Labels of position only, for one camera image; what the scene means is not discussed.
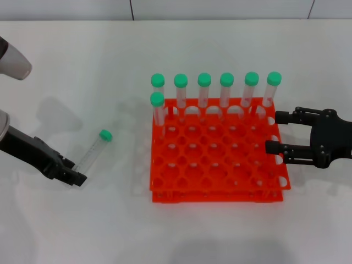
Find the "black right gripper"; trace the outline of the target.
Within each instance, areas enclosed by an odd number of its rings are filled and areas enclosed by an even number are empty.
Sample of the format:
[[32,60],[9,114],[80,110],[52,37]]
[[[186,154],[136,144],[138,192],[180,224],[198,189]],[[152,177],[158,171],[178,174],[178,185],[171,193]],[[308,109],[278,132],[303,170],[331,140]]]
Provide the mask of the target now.
[[317,110],[296,107],[290,114],[275,112],[276,124],[311,126],[310,146],[282,144],[266,140],[267,154],[282,155],[285,164],[315,165],[328,168],[337,159],[351,159],[351,122],[343,120],[333,109]]

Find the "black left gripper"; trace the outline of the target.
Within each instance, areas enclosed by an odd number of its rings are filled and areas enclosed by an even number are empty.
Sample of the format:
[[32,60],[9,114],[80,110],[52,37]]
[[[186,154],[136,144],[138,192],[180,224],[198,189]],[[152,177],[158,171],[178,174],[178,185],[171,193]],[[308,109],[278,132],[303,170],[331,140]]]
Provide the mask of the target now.
[[70,186],[82,186],[87,180],[87,176],[72,170],[74,162],[60,155],[41,139],[30,137],[12,126],[2,139],[2,151],[28,163],[49,179],[62,179]]

